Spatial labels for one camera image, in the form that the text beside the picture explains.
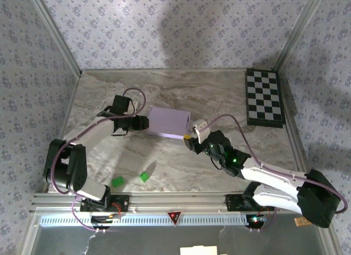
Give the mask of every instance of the patterned wall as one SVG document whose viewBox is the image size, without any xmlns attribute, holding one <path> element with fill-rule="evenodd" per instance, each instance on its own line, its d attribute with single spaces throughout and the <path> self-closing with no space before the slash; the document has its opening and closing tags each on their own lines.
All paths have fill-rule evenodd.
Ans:
<svg viewBox="0 0 351 255">
<path fill-rule="evenodd" d="M 0 0 L 0 254 L 14 254 L 75 77 L 29 0 Z"/>
<path fill-rule="evenodd" d="M 351 0 L 323 0 L 280 76 L 311 167 L 351 202 Z M 351 254 L 351 211 L 335 225 Z"/>
<path fill-rule="evenodd" d="M 81 69 L 272 67 L 306 0 L 45 0 Z"/>
</svg>

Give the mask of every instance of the checkerboard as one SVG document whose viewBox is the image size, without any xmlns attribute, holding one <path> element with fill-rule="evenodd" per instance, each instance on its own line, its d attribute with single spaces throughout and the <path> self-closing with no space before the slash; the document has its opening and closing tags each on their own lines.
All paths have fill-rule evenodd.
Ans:
<svg viewBox="0 0 351 255">
<path fill-rule="evenodd" d="M 285 124 L 278 73 L 246 71 L 247 124 L 282 128 Z"/>
</svg>

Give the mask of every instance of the red warning triangle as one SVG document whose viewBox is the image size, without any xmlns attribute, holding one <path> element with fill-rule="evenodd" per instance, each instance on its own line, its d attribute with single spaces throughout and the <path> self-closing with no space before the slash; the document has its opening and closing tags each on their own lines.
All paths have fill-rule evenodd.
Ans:
<svg viewBox="0 0 351 255">
<path fill-rule="evenodd" d="M 181 213 L 181 211 L 168 212 L 168 215 L 171 218 L 171 221 L 174 225 L 177 225 Z"/>
</svg>

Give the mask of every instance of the marble surface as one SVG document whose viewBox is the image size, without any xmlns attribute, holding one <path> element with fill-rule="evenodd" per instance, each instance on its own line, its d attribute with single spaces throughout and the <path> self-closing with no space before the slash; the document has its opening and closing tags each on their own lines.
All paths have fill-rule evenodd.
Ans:
<svg viewBox="0 0 351 255">
<path fill-rule="evenodd" d="M 141 113 L 150 105 L 191 111 L 191 120 L 208 121 L 220 114 L 233 114 L 240 122 L 257 156 L 267 163 L 295 169 L 291 148 L 284 129 L 246 124 L 244 71 L 87 71 L 78 85 L 65 138 L 84 130 L 97 113 L 110 105 L 115 94 L 128 87 L 142 89 L 147 97 Z M 134 101 L 142 96 L 128 92 Z M 247 147 L 231 118 L 219 120 L 211 130 L 220 129 L 233 147 L 247 152 Z M 126 183 L 112 191 L 242 191 L 249 181 L 233 178 L 213 167 L 205 154 L 189 151 L 182 140 L 149 136 L 145 131 L 130 132 L 125 137 L 108 137 L 88 155 L 88 174 L 111 185 L 122 175 Z M 142 171 L 151 177 L 143 183 Z"/>
</svg>

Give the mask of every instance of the green block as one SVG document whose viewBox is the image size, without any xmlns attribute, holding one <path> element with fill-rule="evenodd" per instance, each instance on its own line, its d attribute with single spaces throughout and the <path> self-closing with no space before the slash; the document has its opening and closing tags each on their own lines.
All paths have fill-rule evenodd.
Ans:
<svg viewBox="0 0 351 255">
<path fill-rule="evenodd" d="M 140 178 L 143 182 L 146 182 L 150 178 L 150 176 L 146 172 L 143 172 L 140 174 Z"/>
<path fill-rule="evenodd" d="M 120 185 L 123 185 L 124 184 L 124 178 L 123 177 L 117 177 L 115 179 L 112 180 L 111 182 L 112 186 L 114 188 L 120 186 Z"/>
</svg>

